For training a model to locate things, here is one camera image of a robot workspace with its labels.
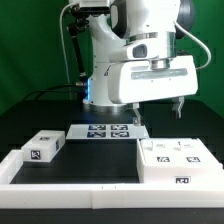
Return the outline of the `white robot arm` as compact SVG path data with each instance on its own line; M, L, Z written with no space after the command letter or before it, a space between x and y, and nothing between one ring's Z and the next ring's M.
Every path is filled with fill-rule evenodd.
M193 57L179 56L176 41L189 33L192 0L83 0L91 16L96 60L107 69L107 95L96 101L134 112L145 101L176 98L198 89Z

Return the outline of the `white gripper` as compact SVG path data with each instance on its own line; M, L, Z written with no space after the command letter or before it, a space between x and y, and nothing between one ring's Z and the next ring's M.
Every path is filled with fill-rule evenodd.
M133 124L141 126L139 103L173 98L172 111L180 119L185 98L198 90L193 57L178 56L169 69L152 70L149 61L113 64L108 71L108 97L115 104L133 103Z

